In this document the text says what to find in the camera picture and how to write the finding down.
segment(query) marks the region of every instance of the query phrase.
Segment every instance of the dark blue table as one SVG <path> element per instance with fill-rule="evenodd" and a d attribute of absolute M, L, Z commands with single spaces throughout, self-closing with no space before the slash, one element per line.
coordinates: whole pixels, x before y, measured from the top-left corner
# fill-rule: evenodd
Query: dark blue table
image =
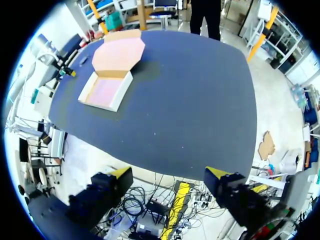
<path fill-rule="evenodd" d="M 257 112 L 245 56 L 190 33 L 145 31 L 141 38 L 143 56 L 118 112 L 78 102 L 99 41 L 71 66 L 76 77 L 61 81 L 50 120 L 117 159 L 158 173 L 202 180 L 211 166 L 248 176 Z M 84 56 L 89 59 L 80 67 Z"/>

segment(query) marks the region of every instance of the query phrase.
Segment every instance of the black pants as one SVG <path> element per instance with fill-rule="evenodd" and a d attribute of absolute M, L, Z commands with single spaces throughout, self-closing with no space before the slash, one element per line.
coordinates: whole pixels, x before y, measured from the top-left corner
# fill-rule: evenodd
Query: black pants
<path fill-rule="evenodd" d="M 206 20 L 209 38 L 220 41 L 220 14 L 221 5 L 219 0 L 192 0 L 192 14 L 190 31 L 200 35 L 202 22 Z"/>

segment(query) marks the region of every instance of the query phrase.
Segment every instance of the pink paper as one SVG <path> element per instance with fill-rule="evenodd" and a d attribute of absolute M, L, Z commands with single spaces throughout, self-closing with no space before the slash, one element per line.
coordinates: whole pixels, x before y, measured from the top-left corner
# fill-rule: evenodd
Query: pink paper
<path fill-rule="evenodd" d="M 92 65 L 95 71 L 130 71 L 140 61 L 144 48 L 138 37 L 108 41 L 94 52 Z"/>
<path fill-rule="evenodd" d="M 88 104 L 100 105 L 108 107 L 114 99 L 121 81 L 115 79 L 98 78 L 88 96 L 86 102 Z"/>

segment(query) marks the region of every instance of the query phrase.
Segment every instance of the white cabinet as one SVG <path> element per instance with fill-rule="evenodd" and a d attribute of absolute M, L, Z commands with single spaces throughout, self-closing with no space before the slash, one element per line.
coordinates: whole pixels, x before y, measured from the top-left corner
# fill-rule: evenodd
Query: white cabinet
<path fill-rule="evenodd" d="M 317 55 L 312 51 L 300 64 L 307 78 L 311 78 L 319 69 L 319 60 Z"/>
<path fill-rule="evenodd" d="M 286 77 L 293 84 L 301 85 L 311 78 L 318 70 L 320 70 L 318 57 L 313 51 L 311 51 L 294 70 L 290 71 L 290 73 L 286 75 Z"/>
<path fill-rule="evenodd" d="M 303 68 L 299 65 L 294 70 L 292 70 L 286 77 L 290 80 L 292 84 L 303 84 L 308 80 Z"/>

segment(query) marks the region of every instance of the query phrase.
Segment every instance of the green box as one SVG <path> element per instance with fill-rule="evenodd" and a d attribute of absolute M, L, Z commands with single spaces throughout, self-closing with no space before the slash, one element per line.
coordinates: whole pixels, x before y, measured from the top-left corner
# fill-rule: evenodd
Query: green box
<path fill-rule="evenodd" d="M 111 13 L 104 20 L 105 20 L 106 28 L 108 29 L 108 31 L 114 30 L 114 29 L 122 26 L 120 13 L 118 11 Z"/>

